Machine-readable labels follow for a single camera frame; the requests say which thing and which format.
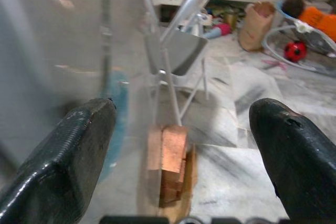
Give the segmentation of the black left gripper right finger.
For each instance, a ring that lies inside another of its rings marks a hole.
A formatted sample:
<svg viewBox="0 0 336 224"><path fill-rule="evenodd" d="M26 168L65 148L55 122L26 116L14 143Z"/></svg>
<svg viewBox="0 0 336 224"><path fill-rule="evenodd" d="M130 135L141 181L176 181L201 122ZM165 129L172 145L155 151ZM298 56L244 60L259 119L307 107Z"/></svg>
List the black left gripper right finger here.
<svg viewBox="0 0 336 224"><path fill-rule="evenodd" d="M335 220L335 145L307 117L278 100L249 108L250 129L291 220Z"/></svg>

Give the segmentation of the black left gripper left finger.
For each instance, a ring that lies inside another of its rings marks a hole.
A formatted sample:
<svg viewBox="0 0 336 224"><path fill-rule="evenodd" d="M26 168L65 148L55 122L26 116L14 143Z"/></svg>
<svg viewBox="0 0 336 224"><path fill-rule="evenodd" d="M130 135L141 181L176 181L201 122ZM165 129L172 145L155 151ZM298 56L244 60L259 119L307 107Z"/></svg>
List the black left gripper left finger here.
<svg viewBox="0 0 336 224"><path fill-rule="evenodd" d="M1 223L78 223L87 211L117 118L111 99L71 110L1 191Z"/></svg>

